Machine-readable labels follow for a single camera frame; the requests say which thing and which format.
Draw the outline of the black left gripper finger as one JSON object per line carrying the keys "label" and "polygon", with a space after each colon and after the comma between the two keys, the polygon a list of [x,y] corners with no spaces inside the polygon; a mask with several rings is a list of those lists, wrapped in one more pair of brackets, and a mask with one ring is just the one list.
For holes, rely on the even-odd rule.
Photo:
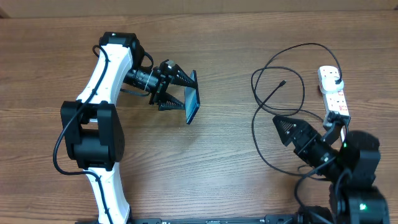
{"label": "black left gripper finger", "polygon": [[169,93],[162,93],[158,99],[158,110],[184,110],[184,103]]}
{"label": "black left gripper finger", "polygon": [[177,64],[173,67],[170,67],[170,84],[185,86],[197,89],[198,81],[197,81],[197,71],[192,70],[190,75],[187,75]]}

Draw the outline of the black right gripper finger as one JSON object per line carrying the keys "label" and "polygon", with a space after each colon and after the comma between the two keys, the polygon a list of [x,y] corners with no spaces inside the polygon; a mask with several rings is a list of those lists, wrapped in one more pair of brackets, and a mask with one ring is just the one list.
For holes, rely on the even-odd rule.
{"label": "black right gripper finger", "polygon": [[343,115],[337,111],[329,111],[323,122],[326,133],[322,136],[322,141],[328,145],[332,145],[341,134],[343,126],[348,126],[350,115]]}
{"label": "black right gripper finger", "polygon": [[284,146],[288,146],[294,137],[307,126],[307,123],[302,119],[293,119],[285,116],[274,116],[272,121]]}

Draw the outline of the blue Galaxy smartphone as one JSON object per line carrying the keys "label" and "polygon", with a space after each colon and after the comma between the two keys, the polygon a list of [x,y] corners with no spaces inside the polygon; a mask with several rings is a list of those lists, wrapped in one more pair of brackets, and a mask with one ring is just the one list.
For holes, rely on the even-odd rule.
{"label": "blue Galaxy smartphone", "polygon": [[194,81],[194,87],[185,87],[184,97],[185,97],[185,114],[186,123],[190,124],[197,111],[200,108],[200,96],[198,91],[198,80],[197,73],[195,70],[192,71],[190,78]]}

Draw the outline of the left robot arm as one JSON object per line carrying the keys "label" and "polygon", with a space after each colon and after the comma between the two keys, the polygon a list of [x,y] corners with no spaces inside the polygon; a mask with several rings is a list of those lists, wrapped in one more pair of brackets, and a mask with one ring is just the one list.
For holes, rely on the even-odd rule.
{"label": "left robot arm", "polygon": [[190,124],[199,107],[196,71],[187,75],[171,60],[158,67],[142,66],[150,55],[136,34],[105,32],[93,46],[98,62],[85,89],[74,101],[64,101],[60,109],[62,132],[53,150],[54,167],[63,175],[57,152],[62,141],[67,154],[90,181],[98,207],[96,223],[134,223],[120,174],[125,137],[116,103],[123,84],[142,90],[150,105],[160,111],[183,110]]}

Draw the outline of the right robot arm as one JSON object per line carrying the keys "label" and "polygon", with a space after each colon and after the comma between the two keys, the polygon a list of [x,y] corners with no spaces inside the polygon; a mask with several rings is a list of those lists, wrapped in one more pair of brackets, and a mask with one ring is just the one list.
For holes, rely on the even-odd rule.
{"label": "right robot arm", "polygon": [[379,140],[364,131],[346,133],[340,150],[332,148],[348,117],[335,113],[321,135],[302,119],[275,116],[272,119],[282,143],[293,144],[294,153],[312,170],[305,178],[322,175],[331,183],[330,207],[300,204],[293,215],[267,215],[267,223],[389,223],[388,204],[374,186],[381,159]]}

